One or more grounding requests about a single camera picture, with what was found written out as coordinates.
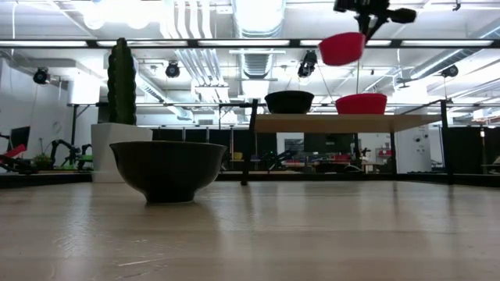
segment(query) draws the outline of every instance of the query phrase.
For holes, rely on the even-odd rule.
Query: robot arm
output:
[[[64,140],[54,140],[52,142],[52,151],[50,154],[50,159],[52,160],[52,165],[55,164],[55,153],[57,152],[57,147],[62,144],[65,147],[67,147],[70,150],[70,156],[66,158],[66,160],[70,160],[70,163],[73,163],[75,159],[77,158],[77,154],[80,153],[79,148],[75,148],[73,145],[70,143],[64,141]]]

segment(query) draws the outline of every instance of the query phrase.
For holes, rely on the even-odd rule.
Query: wooden shelf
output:
[[[441,121],[440,115],[257,115],[258,133],[390,133]]]

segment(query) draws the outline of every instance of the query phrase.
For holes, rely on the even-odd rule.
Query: black pole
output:
[[[355,160],[358,161],[361,159],[361,154],[359,153],[359,136],[358,133],[354,134],[354,156]]]
[[[73,123],[71,124],[71,145],[75,145],[77,134],[78,105],[73,105]]]
[[[241,179],[241,185],[242,186],[247,186],[248,185],[248,169],[250,167],[250,160],[252,159],[252,150],[255,148],[255,138],[254,138],[254,133],[255,133],[255,120],[257,119],[257,108],[259,107],[259,100],[254,99],[252,102],[252,114],[250,115],[250,126],[248,126],[248,137],[249,137],[249,143],[243,157],[245,158],[245,163],[243,165],[243,177]]]
[[[391,132],[391,171],[394,180],[398,175],[398,163],[396,162],[396,137],[395,133]]]
[[[442,138],[443,138],[443,155],[444,155],[444,163],[445,163],[445,171],[446,174],[448,175],[448,184],[452,185],[455,181],[453,179],[453,164],[451,160],[451,155],[450,155],[450,135],[449,135],[449,128],[448,128],[448,114],[446,110],[446,101],[443,100],[441,101],[441,121],[443,123],[443,132],[442,132]]]
[[[221,113],[222,113],[222,105],[219,105],[219,130],[220,130],[220,119],[222,118]]]

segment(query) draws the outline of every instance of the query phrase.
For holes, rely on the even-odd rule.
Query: potted cactus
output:
[[[109,123],[92,125],[94,172],[97,183],[122,183],[110,144],[151,141],[152,131],[135,126],[134,57],[125,38],[116,41],[108,59]]]

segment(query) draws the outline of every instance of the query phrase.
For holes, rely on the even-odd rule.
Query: table surface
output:
[[[0,280],[498,280],[500,191],[214,183],[147,206],[122,184],[0,190]]]
[[[391,133],[441,121],[440,115],[263,114],[255,119],[260,133]]]

